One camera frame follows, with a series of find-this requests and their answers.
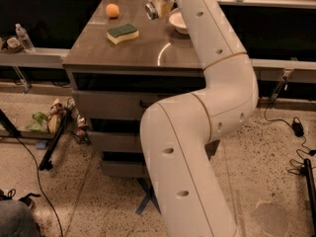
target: white bowl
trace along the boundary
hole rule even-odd
[[[185,24],[185,21],[182,17],[182,14],[181,12],[177,12],[173,15],[170,16],[169,18],[169,22],[171,25],[175,26],[177,31],[180,33],[180,34],[183,34],[183,35],[188,35],[188,30],[187,30],[187,26]]]

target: gray pants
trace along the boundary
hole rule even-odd
[[[18,200],[0,200],[0,237],[40,237],[29,208]]]

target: speckled floor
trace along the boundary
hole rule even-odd
[[[18,129],[32,122],[35,112],[47,112],[67,89],[34,87],[22,94],[21,87],[0,83],[0,109]],[[289,174],[290,159],[301,161],[296,149],[306,150],[303,139],[281,121],[268,122],[265,106],[247,123],[221,140],[211,158],[214,171],[244,237],[311,236],[314,234],[305,178]],[[316,149],[316,104],[278,100],[267,111],[269,119],[292,123],[299,117],[305,146]],[[146,193],[136,179],[104,176],[100,153],[79,145],[64,132],[51,157],[53,168],[40,171],[42,189],[59,215],[64,236],[164,237],[161,215],[150,201],[138,215]],[[23,140],[38,161],[44,151],[35,140]],[[316,160],[309,157],[312,163]],[[0,189],[16,189],[15,198],[40,194],[37,168],[30,153],[15,139],[0,139]],[[56,217],[43,196],[34,198],[35,220],[46,237],[60,236]]]

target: floor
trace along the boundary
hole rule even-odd
[[[27,94],[21,86],[0,83],[0,109],[19,130],[33,122],[32,114],[47,113],[52,102],[66,101],[70,89],[34,86]],[[220,141],[211,157],[216,176],[243,237],[311,236],[314,234],[305,177],[289,174],[289,161],[301,161],[296,149],[308,152],[303,139],[282,121],[266,121],[267,105],[257,108],[247,123]],[[306,143],[316,149],[316,103],[277,100],[268,119],[298,117]],[[101,156],[87,144],[78,144],[69,125],[51,157],[53,168],[40,171],[41,187],[53,204],[63,235],[106,237],[164,237],[163,219],[150,201],[136,213],[146,196],[136,179],[103,175]],[[43,150],[35,140],[23,140],[39,162]],[[41,194],[37,167],[17,140],[0,138],[0,189],[16,189],[14,198]],[[315,159],[301,151],[302,157]],[[56,216],[44,196],[34,198],[32,212],[42,235],[60,236]]]

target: bottle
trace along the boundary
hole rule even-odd
[[[27,30],[21,27],[20,24],[16,24],[16,34],[26,52],[33,52],[35,48],[31,42]]]

